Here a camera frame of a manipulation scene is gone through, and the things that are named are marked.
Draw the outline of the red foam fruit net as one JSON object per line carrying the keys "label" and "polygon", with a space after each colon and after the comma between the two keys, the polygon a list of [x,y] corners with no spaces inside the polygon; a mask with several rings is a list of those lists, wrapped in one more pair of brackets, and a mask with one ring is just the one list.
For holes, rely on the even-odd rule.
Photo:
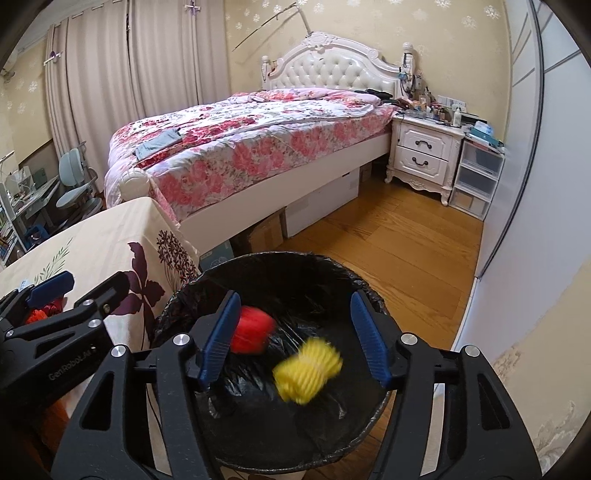
{"label": "red foam fruit net", "polygon": [[243,306],[238,326],[230,342],[231,353],[253,355],[263,353],[270,335],[276,329],[276,321],[263,310]]}

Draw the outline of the yellow foam fruit net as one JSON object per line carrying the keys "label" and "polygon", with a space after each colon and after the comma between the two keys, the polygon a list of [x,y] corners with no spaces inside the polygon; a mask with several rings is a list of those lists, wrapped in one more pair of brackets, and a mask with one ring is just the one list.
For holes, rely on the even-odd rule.
{"label": "yellow foam fruit net", "polygon": [[325,339],[311,337],[273,368],[273,379],[283,402],[307,405],[341,370],[339,351]]}

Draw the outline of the red plastic bag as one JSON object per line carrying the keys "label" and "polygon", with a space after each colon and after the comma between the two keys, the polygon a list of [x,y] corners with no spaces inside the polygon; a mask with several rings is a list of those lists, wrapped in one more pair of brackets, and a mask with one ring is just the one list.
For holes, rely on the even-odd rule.
{"label": "red plastic bag", "polygon": [[28,315],[25,324],[32,324],[41,320],[51,318],[63,312],[64,298],[58,298],[40,309],[34,309]]}

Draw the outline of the black trash bin with liner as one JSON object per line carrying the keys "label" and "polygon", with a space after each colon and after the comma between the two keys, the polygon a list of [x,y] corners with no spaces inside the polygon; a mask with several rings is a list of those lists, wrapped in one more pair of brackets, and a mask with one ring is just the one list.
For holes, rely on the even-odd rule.
{"label": "black trash bin with liner", "polygon": [[276,326],[262,352],[228,354],[218,380],[197,395],[214,457],[235,470],[279,474],[320,467],[353,451],[388,395],[370,375],[351,300],[363,292],[385,312],[381,295],[325,256],[245,255],[176,292],[156,321],[154,344],[188,332],[228,292],[270,315]]}

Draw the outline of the floral tablecloth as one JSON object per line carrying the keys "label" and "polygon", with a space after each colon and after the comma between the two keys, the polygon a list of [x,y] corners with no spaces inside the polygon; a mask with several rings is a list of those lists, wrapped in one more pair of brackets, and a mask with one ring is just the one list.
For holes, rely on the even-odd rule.
{"label": "floral tablecloth", "polygon": [[[197,278],[198,254],[155,201],[133,200],[75,224],[2,270],[1,300],[64,271],[74,276],[74,287],[63,296],[63,311],[114,273],[127,275],[127,297],[103,322],[113,346],[137,352],[150,348],[172,294]],[[8,314],[1,313],[1,342],[7,335]],[[2,478],[48,478],[91,377],[49,406],[1,404]]]}

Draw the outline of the study desk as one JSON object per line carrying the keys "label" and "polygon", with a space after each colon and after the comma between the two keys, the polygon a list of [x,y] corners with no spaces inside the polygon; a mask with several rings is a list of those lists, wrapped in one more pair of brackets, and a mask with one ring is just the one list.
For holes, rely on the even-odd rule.
{"label": "study desk", "polygon": [[47,224],[51,223],[49,217],[44,213],[44,209],[57,192],[59,186],[59,176],[54,176],[39,189],[34,188],[25,193],[21,199],[14,199],[6,185],[1,183],[1,212],[6,215],[10,227],[17,235],[18,242],[25,250],[28,250],[28,247],[24,244],[27,230],[25,221],[40,214]]}

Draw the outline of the grey-blue desk chair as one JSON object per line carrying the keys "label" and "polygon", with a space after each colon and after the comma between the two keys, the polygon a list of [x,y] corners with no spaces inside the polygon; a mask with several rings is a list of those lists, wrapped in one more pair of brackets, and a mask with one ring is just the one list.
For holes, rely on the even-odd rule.
{"label": "grey-blue desk chair", "polygon": [[85,159],[86,142],[64,153],[58,163],[58,174],[65,193],[57,200],[56,208],[67,213],[67,218],[57,227],[63,231],[76,223],[99,213],[103,201],[99,197],[97,172]]}

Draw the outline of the pink floral quilt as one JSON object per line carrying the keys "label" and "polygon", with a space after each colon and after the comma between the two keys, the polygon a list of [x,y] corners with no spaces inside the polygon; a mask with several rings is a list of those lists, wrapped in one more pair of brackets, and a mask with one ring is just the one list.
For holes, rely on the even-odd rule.
{"label": "pink floral quilt", "polygon": [[[250,186],[310,164],[387,130],[396,106],[366,92],[281,88],[147,117],[109,143],[106,204],[124,201],[130,173],[174,222]],[[135,148],[165,129],[182,141],[139,161]]]}

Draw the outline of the folded grey cloth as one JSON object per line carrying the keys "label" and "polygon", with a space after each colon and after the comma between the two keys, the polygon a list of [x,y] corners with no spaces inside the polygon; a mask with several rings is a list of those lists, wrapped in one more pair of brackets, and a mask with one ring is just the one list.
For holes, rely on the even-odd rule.
{"label": "folded grey cloth", "polygon": [[153,138],[140,143],[134,151],[136,158],[141,161],[182,141],[178,129],[165,129]]}

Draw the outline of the cardboard box under bed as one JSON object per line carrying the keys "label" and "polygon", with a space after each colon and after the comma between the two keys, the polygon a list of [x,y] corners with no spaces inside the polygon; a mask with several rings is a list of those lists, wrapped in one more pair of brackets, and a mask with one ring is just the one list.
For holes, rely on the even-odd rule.
{"label": "cardboard box under bed", "polygon": [[276,211],[249,229],[246,242],[252,253],[271,251],[283,244],[283,210]]}

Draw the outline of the sliding wardrobe door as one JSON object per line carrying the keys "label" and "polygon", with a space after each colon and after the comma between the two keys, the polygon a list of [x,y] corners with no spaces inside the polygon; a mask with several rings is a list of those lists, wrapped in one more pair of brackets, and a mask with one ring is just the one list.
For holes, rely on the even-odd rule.
{"label": "sliding wardrobe door", "polygon": [[505,4],[505,165],[455,348],[490,362],[526,337],[590,259],[590,66],[541,1]]}

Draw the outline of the beige curtains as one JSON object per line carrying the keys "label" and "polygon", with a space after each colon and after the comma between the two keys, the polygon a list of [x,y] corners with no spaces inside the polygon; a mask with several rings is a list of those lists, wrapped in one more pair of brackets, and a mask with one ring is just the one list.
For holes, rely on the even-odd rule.
{"label": "beige curtains", "polygon": [[128,123],[228,98],[221,1],[55,1],[45,87],[58,155],[82,147],[98,176]]}

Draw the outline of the white storage box under bed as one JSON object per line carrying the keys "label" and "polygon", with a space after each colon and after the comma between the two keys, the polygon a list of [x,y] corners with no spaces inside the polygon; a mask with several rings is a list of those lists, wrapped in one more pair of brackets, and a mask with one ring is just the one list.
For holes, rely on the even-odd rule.
{"label": "white storage box under bed", "polygon": [[283,211],[284,236],[294,237],[353,201],[359,195],[359,186],[360,169],[356,169],[287,205]]}

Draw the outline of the translucent plastic drawer unit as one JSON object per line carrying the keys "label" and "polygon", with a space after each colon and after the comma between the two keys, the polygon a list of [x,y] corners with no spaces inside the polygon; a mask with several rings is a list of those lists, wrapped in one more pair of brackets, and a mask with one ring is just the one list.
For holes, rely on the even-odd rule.
{"label": "translucent plastic drawer unit", "polygon": [[450,205],[484,221],[493,203],[504,168],[498,149],[467,135],[462,144]]}

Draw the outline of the white nightstand with drawers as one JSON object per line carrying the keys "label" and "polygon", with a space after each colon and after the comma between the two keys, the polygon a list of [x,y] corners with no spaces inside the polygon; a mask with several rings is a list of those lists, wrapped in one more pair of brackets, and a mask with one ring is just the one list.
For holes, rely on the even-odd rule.
{"label": "white nightstand with drawers", "polygon": [[397,112],[385,182],[399,179],[416,191],[439,194],[448,206],[464,139],[460,128]]}

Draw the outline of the bed with white headboard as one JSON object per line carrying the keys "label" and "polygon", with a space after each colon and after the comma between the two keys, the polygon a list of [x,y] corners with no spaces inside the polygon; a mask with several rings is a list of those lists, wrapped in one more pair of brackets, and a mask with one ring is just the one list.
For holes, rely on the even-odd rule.
{"label": "bed with white headboard", "polygon": [[131,122],[110,141],[106,203],[156,202],[208,251],[386,154],[413,48],[391,64],[348,38],[315,32],[277,60],[263,87]]}

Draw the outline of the metal canopy rod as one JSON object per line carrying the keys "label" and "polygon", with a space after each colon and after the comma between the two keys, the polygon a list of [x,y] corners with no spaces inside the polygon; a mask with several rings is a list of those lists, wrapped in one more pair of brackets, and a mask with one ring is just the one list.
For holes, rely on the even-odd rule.
{"label": "metal canopy rod", "polygon": [[290,14],[290,17],[294,17],[294,15],[300,17],[301,22],[304,24],[305,32],[307,32],[307,37],[311,36],[311,34],[314,33],[314,31],[312,31],[311,29],[310,23],[308,23],[307,17],[305,17],[303,7],[301,7],[300,3],[294,1],[286,8],[281,8],[280,11],[274,12],[273,15],[270,16],[270,18],[264,20],[263,23],[260,23],[259,26],[253,29],[252,32],[247,34],[245,38],[242,39],[242,41],[240,41],[235,45],[235,47],[233,47],[232,52],[235,52],[239,47],[242,47],[242,45],[247,40],[252,38],[253,35],[256,35],[256,33],[262,30],[264,27],[266,27],[266,25],[269,25],[273,21],[279,21],[281,17],[287,16],[287,14]]}

